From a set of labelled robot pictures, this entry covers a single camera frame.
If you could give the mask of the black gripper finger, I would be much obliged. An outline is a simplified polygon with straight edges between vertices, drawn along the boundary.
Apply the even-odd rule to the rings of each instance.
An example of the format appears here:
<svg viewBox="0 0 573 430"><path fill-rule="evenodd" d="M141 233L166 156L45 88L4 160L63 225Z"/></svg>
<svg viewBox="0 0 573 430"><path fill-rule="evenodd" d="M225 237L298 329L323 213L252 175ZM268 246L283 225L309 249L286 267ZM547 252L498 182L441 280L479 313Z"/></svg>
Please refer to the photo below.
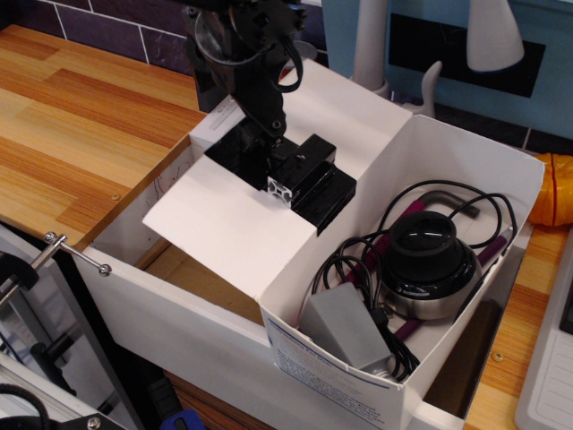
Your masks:
<svg viewBox="0 0 573 430"><path fill-rule="evenodd" d="M259 151L270 155L271 136L250 118L245 118L239 124L239 141L242 153Z"/></svg>
<svg viewBox="0 0 573 430"><path fill-rule="evenodd" d="M285 136L267 138L264 145L267 170L269 172L276 170L289 157L293 156L298 148L299 144L292 142Z"/></svg>

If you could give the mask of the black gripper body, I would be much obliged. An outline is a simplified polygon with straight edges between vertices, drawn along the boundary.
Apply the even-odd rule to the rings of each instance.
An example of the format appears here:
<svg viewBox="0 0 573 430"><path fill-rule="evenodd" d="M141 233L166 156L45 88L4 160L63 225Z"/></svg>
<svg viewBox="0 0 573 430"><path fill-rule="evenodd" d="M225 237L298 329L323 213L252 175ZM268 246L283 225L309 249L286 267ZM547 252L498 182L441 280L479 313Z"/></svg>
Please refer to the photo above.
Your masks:
<svg viewBox="0 0 573 430"><path fill-rule="evenodd" d="M295 34L307 16L299 1L184 1L193 67L231 96L272 138L287 129L283 95L304 67Z"/></svg>

